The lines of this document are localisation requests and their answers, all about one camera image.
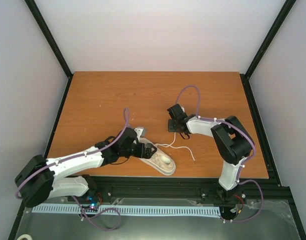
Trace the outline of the white shoelace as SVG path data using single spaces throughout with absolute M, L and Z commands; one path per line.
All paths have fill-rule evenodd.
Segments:
M 186 149 L 186 150 L 189 151 L 189 153 L 191 155 L 191 158 L 194 161 L 194 163 L 196 163 L 196 159 L 195 159 L 195 157 L 193 155 L 192 150 L 188 146 L 173 146 L 175 141 L 176 141 L 176 133 L 174 133 L 174 137 L 173 137 L 173 140 L 172 140 L 171 143 L 154 143 L 153 145 L 155 147 L 164 147 L 164 148 L 172 148 L 172 149 Z

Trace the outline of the beige lace sneaker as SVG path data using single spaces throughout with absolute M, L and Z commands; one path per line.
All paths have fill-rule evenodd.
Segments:
M 165 176 L 171 176 L 175 170 L 176 165 L 170 156 L 155 147 L 156 151 L 151 158 L 139 158 L 145 164 L 151 166 Z

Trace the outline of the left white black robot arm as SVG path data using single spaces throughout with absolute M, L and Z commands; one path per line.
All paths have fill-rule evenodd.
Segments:
M 47 199 L 63 196 L 82 197 L 85 201 L 96 198 L 97 189 L 84 177 L 70 176 L 87 170 L 111 165 L 119 158 L 151 159 L 157 148 L 142 137 L 141 128 L 124 128 L 118 136 L 109 136 L 83 151 L 56 158 L 32 157 L 16 176 L 15 197 L 27 208 Z

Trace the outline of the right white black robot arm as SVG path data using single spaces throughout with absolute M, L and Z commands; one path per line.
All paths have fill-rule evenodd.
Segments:
M 233 115 L 219 119 L 187 115 L 179 104 L 168 108 L 167 112 L 169 132 L 179 133 L 183 139 L 189 139 L 192 134 L 214 139 L 223 159 L 219 184 L 226 191 L 234 189 L 240 183 L 245 163 L 256 154 L 255 143 L 238 118 Z

